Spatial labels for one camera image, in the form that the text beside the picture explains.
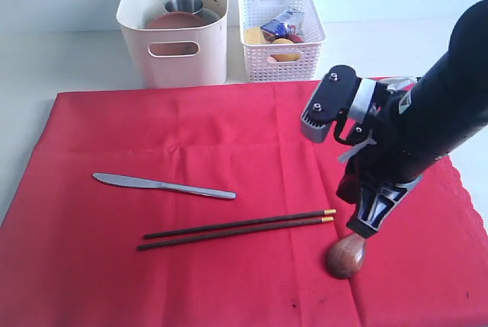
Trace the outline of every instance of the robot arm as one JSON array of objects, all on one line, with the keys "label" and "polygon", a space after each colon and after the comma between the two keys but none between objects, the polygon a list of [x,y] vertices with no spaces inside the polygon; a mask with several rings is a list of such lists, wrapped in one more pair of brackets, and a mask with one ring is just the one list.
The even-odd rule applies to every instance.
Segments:
[{"label": "robot arm", "polygon": [[[347,227],[375,234],[422,173],[488,124],[488,0],[456,23],[445,55],[415,80],[373,81],[349,66],[324,76],[301,117],[305,137],[353,146],[337,196],[355,204]],[[346,138],[347,119],[355,125]]]}]

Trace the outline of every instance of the knife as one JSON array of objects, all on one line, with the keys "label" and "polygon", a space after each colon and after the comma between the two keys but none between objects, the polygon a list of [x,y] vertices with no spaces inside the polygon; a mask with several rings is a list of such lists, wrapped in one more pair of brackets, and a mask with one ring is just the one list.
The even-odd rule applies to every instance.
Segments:
[{"label": "knife", "polygon": [[123,188],[154,188],[158,190],[170,190],[186,192],[189,194],[218,197],[220,199],[232,200],[236,198],[235,192],[213,190],[211,188],[196,188],[183,184],[170,184],[168,182],[148,180],[145,178],[112,175],[110,173],[94,173],[93,177],[105,184],[121,186]]}]

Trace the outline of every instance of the chopstick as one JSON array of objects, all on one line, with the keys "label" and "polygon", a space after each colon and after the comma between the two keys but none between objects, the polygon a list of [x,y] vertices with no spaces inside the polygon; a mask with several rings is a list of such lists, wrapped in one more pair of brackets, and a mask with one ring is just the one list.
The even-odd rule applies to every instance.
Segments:
[{"label": "chopstick", "polygon": [[328,210],[310,211],[308,213],[270,216],[267,218],[258,218],[258,219],[251,219],[251,220],[239,220],[237,222],[231,222],[231,223],[213,224],[213,225],[209,225],[209,226],[196,226],[194,228],[177,229],[177,230],[169,230],[166,232],[150,233],[150,234],[145,234],[143,236],[143,238],[144,239],[152,239],[152,238],[167,237],[167,236],[177,236],[180,234],[204,232],[207,230],[233,228],[234,226],[250,226],[253,224],[281,222],[284,220],[298,220],[298,219],[303,219],[303,218],[313,218],[313,217],[317,217],[317,216],[333,215],[335,213],[336,213],[336,209],[328,209]]},{"label": "chopstick", "polygon": [[247,228],[241,228],[241,229],[223,230],[222,232],[212,232],[207,234],[201,234],[198,236],[190,236],[190,237],[179,238],[179,239],[170,239],[168,241],[146,243],[145,245],[138,245],[137,249],[140,251],[144,251],[151,248],[168,247],[170,245],[180,245],[183,243],[199,242],[208,239],[238,236],[241,234],[263,232],[266,230],[291,228],[295,226],[311,226],[313,224],[323,224],[323,223],[332,222],[333,220],[334,218],[332,216],[325,216],[322,218],[291,220],[285,223],[262,224],[259,226],[249,226]]}]

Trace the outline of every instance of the white table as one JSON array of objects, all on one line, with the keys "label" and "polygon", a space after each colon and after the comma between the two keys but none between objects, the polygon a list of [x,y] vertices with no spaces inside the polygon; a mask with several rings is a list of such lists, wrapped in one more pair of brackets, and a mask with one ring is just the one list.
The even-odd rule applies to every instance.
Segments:
[{"label": "white table", "polygon": [[[350,65],[359,76],[423,75],[446,51],[455,19],[324,24],[317,69]],[[239,29],[229,29],[228,83],[246,82]],[[138,89],[143,83],[119,31],[0,35],[0,220],[61,91]],[[488,225],[488,130],[451,154]]]}]

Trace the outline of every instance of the white plastic bin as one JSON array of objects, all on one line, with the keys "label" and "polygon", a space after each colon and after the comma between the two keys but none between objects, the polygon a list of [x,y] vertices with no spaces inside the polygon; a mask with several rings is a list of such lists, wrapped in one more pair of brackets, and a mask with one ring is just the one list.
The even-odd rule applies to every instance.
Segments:
[{"label": "white plastic bin", "polygon": [[[117,21],[130,56],[147,88],[220,85],[226,80],[228,0],[203,0],[204,8],[220,19],[203,27],[145,29],[148,21],[166,12],[168,0],[120,0]],[[157,56],[159,43],[196,44],[191,55]]]},{"label": "white plastic bin", "polygon": [[[245,42],[246,29],[262,26],[287,7],[294,7],[305,13],[302,26],[304,43],[252,45]],[[250,82],[313,79],[320,50],[326,39],[313,0],[239,0],[239,25],[246,72]],[[280,53],[298,53],[300,58],[292,62],[268,61],[269,56]]]}]

